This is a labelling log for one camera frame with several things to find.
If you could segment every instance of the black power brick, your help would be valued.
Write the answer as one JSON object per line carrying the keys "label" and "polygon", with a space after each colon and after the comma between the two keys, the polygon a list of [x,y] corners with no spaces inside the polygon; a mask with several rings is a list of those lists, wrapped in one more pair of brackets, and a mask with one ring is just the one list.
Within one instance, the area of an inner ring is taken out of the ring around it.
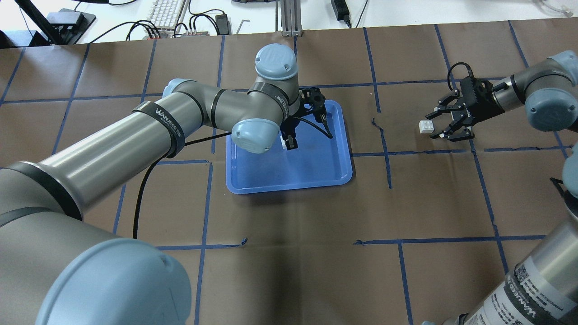
{"label": "black power brick", "polygon": [[335,12],[337,20],[343,20],[349,28],[351,28],[351,21],[349,20],[349,8],[345,0],[331,0],[331,5]]}

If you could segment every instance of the blue tape grid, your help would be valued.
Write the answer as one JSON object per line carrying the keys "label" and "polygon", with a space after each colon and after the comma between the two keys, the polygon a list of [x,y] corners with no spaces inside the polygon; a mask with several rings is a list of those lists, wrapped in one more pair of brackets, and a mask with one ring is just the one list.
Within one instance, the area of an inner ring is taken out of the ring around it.
{"label": "blue tape grid", "polygon": [[[516,37],[516,33],[514,31],[514,28],[511,24],[511,22],[509,22],[510,25],[510,30],[512,32],[512,37],[514,38],[514,42],[518,48],[518,51],[520,53],[520,56],[525,64],[525,66],[528,66],[527,60],[524,56],[524,53],[520,47],[520,44],[517,40]],[[443,39],[441,37],[441,34],[439,32],[439,28],[437,25],[434,25],[435,29],[436,29],[436,33],[439,39],[439,43],[440,43],[440,47],[442,49],[442,53],[444,56],[444,60],[446,62],[447,67],[449,67],[449,60],[447,58],[447,53],[446,50],[444,48],[443,45]],[[377,91],[377,86],[383,86],[383,85],[392,85],[392,84],[409,84],[409,83],[445,83],[446,81],[444,79],[437,79],[437,80],[405,80],[405,81],[395,81],[395,82],[377,82],[376,81],[376,75],[375,75],[375,68],[373,66],[373,57],[372,57],[372,53],[371,53],[371,48],[370,48],[370,44],[369,44],[369,37],[366,31],[366,28],[363,28],[364,30],[364,37],[365,37],[365,41],[366,41],[366,46],[367,46],[367,51],[368,51],[368,57],[369,57],[369,63],[370,63],[370,68],[372,71],[372,82],[371,83],[352,83],[352,84],[325,84],[325,85],[313,85],[311,87],[319,87],[319,88],[339,88],[339,87],[366,87],[366,86],[373,86],[374,87],[374,93],[375,93],[375,100],[376,100],[376,107],[377,107],[377,112],[381,112],[381,106],[380,106],[380,102],[379,102],[379,94]],[[220,49],[220,59],[219,59],[219,68],[218,68],[218,79],[217,79],[217,86],[220,86],[221,84],[221,77],[222,77],[222,68],[223,68],[223,54],[224,54],[224,47],[225,47],[225,36],[222,36],[222,40],[221,40],[221,49]],[[18,70],[18,67],[20,66],[20,63],[23,59],[24,53],[25,53],[25,49],[22,50],[22,52],[20,53],[20,56],[18,58],[18,62],[16,64],[16,66],[14,67],[14,70],[12,72],[12,75],[8,81],[8,85],[6,86],[5,91],[2,94],[2,97],[0,98],[0,106],[2,104],[17,104],[17,103],[29,103],[29,102],[54,102],[54,101],[68,101],[68,106],[66,109],[66,113],[65,116],[63,118],[62,124],[61,124],[61,128],[57,137],[57,141],[55,143],[54,146],[54,150],[56,150],[57,146],[58,146],[58,142],[60,140],[60,136],[62,134],[62,130],[64,129],[64,125],[66,122],[66,117],[68,115],[68,112],[70,110],[70,106],[72,104],[72,101],[84,101],[84,100],[92,100],[92,99],[112,99],[112,98],[136,98],[136,97],[140,97],[141,99],[144,99],[144,97],[146,96],[159,96],[161,94],[157,94],[157,93],[151,93],[148,94],[146,92],[147,90],[147,84],[148,84],[148,80],[150,77],[150,71],[151,71],[151,66],[152,66],[152,62],[153,62],[153,58],[154,58],[154,52],[155,52],[155,47],[156,47],[156,40],[153,43],[153,48],[151,51],[151,57],[150,57],[150,61],[149,61],[149,68],[147,71],[147,76],[146,76],[146,80],[144,83],[144,87],[143,87],[143,92],[141,94],[127,94],[127,95],[113,95],[113,96],[97,96],[97,97],[80,97],[80,98],[74,98],[74,93],[76,91],[76,88],[78,86],[78,82],[80,80],[80,75],[82,73],[84,64],[86,63],[86,59],[88,56],[88,51],[90,49],[90,45],[87,46],[86,52],[84,54],[84,58],[83,58],[83,62],[81,64],[79,73],[77,75],[76,78],[76,82],[75,82],[75,86],[73,88],[72,94],[69,98],[57,98],[57,99],[36,99],[36,100],[22,100],[22,101],[6,101],[6,95],[9,91],[10,85],[14,79],[14,76],[16,75],[16,72]],[[297,54],[297,38],[294,38],[294,51],[295,54]],[[503,79],[503,77],[493,77],[493,78],[488,78],[489,80],[501,80]],[[451,76],[451,80],[454,83],[455,86],[455,80],[453,79],[453,76]],[[421,152],[414,152],[414,151],[406,151],[406,152],[389,152],[387,150],[387,144],[386,144],[386,140],[383,134],[383,129],[380,128],[380,133],[381,133],[381,139],[382,139],[382,144],[384,147],[384,152],[381,153],[353,153],[351,156],[352,157],[372,157],[372,156],[384,156],[386,158],[386,168],[387,168],[387,172],[388,172],[388,185],[391,188],[391,172],[389,169],[389,163],[388,163],[388,156],[393,156],[393,155],[406,155],[406,154],[447,154],[447,153],[467,153],[467,150],[426,150],[426,151],[421,151]],[[567,148],[571,148],[572,146],[564,146],[562,144],[562,141],[560,139],[560,136],[555,132],[554,133],[557,142],[558,142],[558,146],[556,147],[547,147],[547,148],[541,148],[541,147],[521,147],[521,148],[490,148],[490,149],[484,149],[484,152],[509,152],[509,151],[525,151],[525,150],[562,150],[564,156],[566,157],[566,153],[565,153],[565,149]],[[500,256],[502,259],[502,264],[504,266],[504,270],[507,272],[507,264],[505,261],[505,256],[503,253],[503,247],[501,245],[502,241],[520,241],[520,240],[540,240],[544,238],[544,235],[526,235],[526,236],[500,236],[497,226],[494,224],[494,216],[493,216],[493,211],[491,208],[491,203],[490,203],[490,199],[489,196],[487,194],[487,189],[486,189],[486,185],[485,185],[485,181],[483,179],[483,173],[481,170],[481,166],[479,164],[479,161],[477,159],[477,153],[476,153],[476,149],[475,146],[473,144],[472,141],[470,141],[470,146],[471,146],[471,150],[470,152],[472,153],[473,157],[474,157],[474,161],[476,163],[476,169],[478,171],[478,175],[480,178],[480,183],[484,192],[484,198],[486,199],[486,203],[487,203],[487,208],[488,208],[488,214],[490,215],[490,219],[492,221],[492,226],[494,227],[495,230],[495,236],[493,237],[467,237],[467,238],[424,238],[424,239],[377,239],[377,240],[371,240],[371,241],[357,241],[356,243],[354,243],[354,245],[387,245],[387,244],[393,244],[393,245],[398,245],[398,252],[399,252],[399,261],[400,261],[400,268],[401,268],[401,273],[402,273],[402,281],[403,281],[403,289],[404,289],[404,295],[405,295],[405,300],[406,300],[406,308],[407,308],[407,317],[409,320],[409,324],[413,325],[413,317],[412,317],[412,310],[411,310],[411,303],[410,303],[410,295],[409,295],[409,286],[407,283],[407,276],[406,276],[406,272],[405,272],[405,259],[403,257],[403,245],[406,244],[413,244],[413,243],[442,243],[442,242],[487,242],[487,241],[495,241],[498,244],[498,248],[499,248],[499,252],[500,252]],[[212,146],[212,152],[214,153],[214,141],[213,141],[213,146]],[[182,161],[162,161],[159,163],[159,165],[172,165],[172,164],[199,164],[199,163],[203,163],[209,164],[209,175],[208,175],[208,185],[207,185],[207,192],[206,192],[206,201],[205,201],[205,218],[204,218],[204,224],[203,224],[203,236],[202,236],[202,243],[201,245],[186,245],[186,246],[159,246],[158,248],[161,250],[200,250],[201,251],[201,259],[199,261],[199,277],[197,280],[197,299],[196,299],[196,306],[195,306],[195,324],[199,323],[199,313],[200,313],[200,303],[201,303],[201,290],[202,290],[202,277],[203,277],[203,270],[204,270],[204,262],[205,262],[205,252],[207,249],[223,249],[223,248],[234,248],[234,247],[239,247],[242,246],[246,243],[247,239],[244,239],[240,244],[234,244],[234,245],[226,245],[226,244],[219,244],[219,245],[207,245],[206,241],[207,241],[207,232],[208,232],[208,221],[209,221],[209,204],[210,204],[210,192],[211,192],[211,188],[212,188],[212,176],[213,176],[213,165],[212,163],[205,161],[205,160],[182,160]],[[118,229],[118,221],[120,218],[120,214],[121,214],[121,209],[122,209],[122,205],[123,205],[123,200],[124,200],[124,195],[125,195],[125,191],[126,191],[126,184],[121,188],[121,194],[120,194],[120,198],[118,201],[118,207],[117,207],[117,214],[114,220],[114,225],[113,225],[113,233],[117,232]]]}

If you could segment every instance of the sticker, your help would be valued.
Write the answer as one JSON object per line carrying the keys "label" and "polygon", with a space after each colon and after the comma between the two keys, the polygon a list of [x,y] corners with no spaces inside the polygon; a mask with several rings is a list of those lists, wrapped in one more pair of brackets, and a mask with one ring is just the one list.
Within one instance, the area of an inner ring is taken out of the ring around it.
{"label": "sticker", "polygon": [[532,325],[510,302],[502,282],[464,325]]}
{"label": "sticker", "polygon": [[532,256],[516,268],[515,274],[532,300],[556,319],[562,318],[578,305],[561,294],[558,289],[542,277],[542,274],[540,274],[534,264]]}

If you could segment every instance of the white desk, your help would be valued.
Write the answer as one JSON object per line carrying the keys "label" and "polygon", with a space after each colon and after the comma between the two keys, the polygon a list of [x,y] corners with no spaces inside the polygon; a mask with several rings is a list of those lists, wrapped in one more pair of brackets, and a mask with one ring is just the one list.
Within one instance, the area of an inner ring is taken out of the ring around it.
{"label": "white desk", "polygon": [[[237,3],[231,0],[191,0],[193,12],[218,8],[224,10],[231,21],[231,32],[236,32],[241,20],[248,19],[240,34],[275,31],[275,3]],[[552,5],[578,11],[577,0],[549,0]],[[78,11],[97,16],[96,22],[81,38],[87,43],[107,29],[125,21],[145,19],[151,0],[137,0],[125,6],[109,6],[81,3]],[[347,0],[352,24],[357,23],[365,0]],[[34,4],[45,15],[61,8],[73,9],[78,3],[71,0],[36,0]],[[336,21],[330,0],[301,0],[303,29],[347,28]],[[420,25],[441,23],[464,23],[474,21],[525,20],[563,17],[561,13],[544,8],[537,0],[369,0],[360,27]],[[188,24],[190,14],[186,14]],[[31,29],[37,29],[28,19]],[[99,42],[124,40],[129,25],[108,33]],[[0,0],[0,29],[26,29],[18,6],[11,0]],[[213,27],[205,20],[198,19],[197,30],[215,34]],[[132,39],[146,35],[143,28],[132,34]]]}

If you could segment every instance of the small white cube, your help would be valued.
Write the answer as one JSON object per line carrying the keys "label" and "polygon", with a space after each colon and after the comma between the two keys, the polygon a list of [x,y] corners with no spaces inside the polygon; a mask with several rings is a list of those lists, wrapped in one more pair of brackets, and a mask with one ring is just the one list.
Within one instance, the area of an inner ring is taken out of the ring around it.
{"label": "small white cube", "polygon": [[433,133],[434,132],[434,121],[424,120],[420,121],[420,133]]}

